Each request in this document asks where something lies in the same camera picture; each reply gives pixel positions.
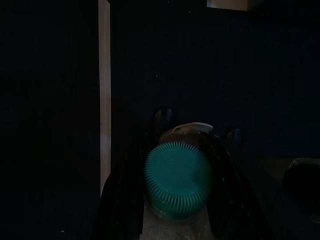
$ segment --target dark wall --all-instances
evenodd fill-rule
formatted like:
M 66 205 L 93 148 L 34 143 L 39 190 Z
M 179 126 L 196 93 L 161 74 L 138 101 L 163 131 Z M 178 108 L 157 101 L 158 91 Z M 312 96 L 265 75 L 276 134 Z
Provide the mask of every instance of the dark wall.
M 100 199 L 98 1 L 0 10 L 0 238 L 88 239 Z
M 204 6 L 111 3 L 112 161 L 161 105 L 220 136 L 245 127 L 259 157 L 318 156 L 319 3 Z

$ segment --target black object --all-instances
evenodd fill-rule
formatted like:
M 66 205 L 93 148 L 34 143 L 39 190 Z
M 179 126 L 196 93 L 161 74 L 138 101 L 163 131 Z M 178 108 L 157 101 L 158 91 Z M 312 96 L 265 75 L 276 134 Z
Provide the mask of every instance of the black object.
M 105 181 L 92 240 L 139 239 L 144 217 L 144 159 L 174 123 L 173 111 L 159 107 L 148 130 L 132 141 Z
M 298 158 L 285 171 L 283 187 L 320 223 L 320 160 Z
M 159 108 L 148 131 L 132 142 L 118 169 L 105 182 L 92 239 L 139 239 L 143 230 L 144 159 L 172 124 L 172 111 Z M 207 212 L 217 239 L 320 238 L 291 196 L 238 147 L 233 149 L 233 138 L 226 148 L 217 136 L 200 132 L 198 137 L 199 148 L 208 156 L 213 171 Z

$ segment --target teal plastic container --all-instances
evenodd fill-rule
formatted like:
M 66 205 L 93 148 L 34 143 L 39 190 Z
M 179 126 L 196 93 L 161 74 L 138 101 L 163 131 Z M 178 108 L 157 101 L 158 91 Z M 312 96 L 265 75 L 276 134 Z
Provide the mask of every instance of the teal plastic container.
M 145 197 L 153 211 L 170 220 L 189 219 L 202 210 L 212 187 L 208 158 L 195 146 L 166 142 L 144 166 Z

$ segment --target white trim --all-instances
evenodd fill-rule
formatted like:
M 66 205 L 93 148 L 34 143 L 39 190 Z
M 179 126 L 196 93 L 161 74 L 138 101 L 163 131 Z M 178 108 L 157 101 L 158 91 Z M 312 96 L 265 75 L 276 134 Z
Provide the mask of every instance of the white trim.
M 111 161 L 111 67 L 110 3 L 98 0 L 100 78 L 100 193 L 110 174 Z

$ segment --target ribbed lid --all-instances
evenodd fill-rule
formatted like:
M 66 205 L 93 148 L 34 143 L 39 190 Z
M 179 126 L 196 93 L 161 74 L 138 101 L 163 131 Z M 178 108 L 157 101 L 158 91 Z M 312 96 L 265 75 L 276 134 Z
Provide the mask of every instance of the ribbed lid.
M 212 186 L 211 166 L 195 146 L 166 142 L 148 154 L 144 180 L 146 199 L 158 215 L 187 219 L 207 202 Z

